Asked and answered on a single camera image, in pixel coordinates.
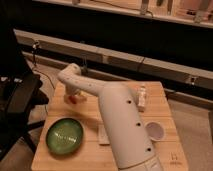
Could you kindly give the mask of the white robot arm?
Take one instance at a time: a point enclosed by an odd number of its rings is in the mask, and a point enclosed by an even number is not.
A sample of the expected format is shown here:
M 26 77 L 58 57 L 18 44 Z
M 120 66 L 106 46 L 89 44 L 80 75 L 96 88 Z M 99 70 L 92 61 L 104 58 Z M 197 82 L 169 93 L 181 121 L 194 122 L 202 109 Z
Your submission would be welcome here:
M 122 82 L 81 75 L 72 63 L 58 73 L 68 90 L 98 97 L 98 106 L 118 171 L 164 171 L 136 105 L 136 92 Z

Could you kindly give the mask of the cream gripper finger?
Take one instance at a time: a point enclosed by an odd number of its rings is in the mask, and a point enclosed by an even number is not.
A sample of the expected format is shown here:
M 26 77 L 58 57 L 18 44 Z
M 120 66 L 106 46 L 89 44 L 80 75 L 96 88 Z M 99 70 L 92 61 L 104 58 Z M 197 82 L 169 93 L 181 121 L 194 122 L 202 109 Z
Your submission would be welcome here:
M 85 102 L 85 101 L 87 100 L 87 97 L 84 96 L 82 93 L 76 94 L 76 95 L 75 95 L 75 98 L 76 98 L 76 101 L 77 101 L 78 103 L 83 103 L 83 102 Z

